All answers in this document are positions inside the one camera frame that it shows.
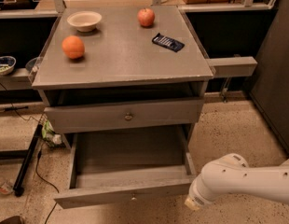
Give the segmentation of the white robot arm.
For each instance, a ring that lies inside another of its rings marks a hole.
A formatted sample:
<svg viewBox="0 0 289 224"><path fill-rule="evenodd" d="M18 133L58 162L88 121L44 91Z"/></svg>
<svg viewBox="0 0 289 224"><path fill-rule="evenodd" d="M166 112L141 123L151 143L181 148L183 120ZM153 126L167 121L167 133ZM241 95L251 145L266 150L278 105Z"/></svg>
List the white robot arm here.
<svg viewBox="0 0 289 224"><path fill-rule="evenodd" d="M226 194L247 194L289 204L289 159L268 167L250 167L235 153L210 161L190 185L185 205L196 211Z"/></svg>

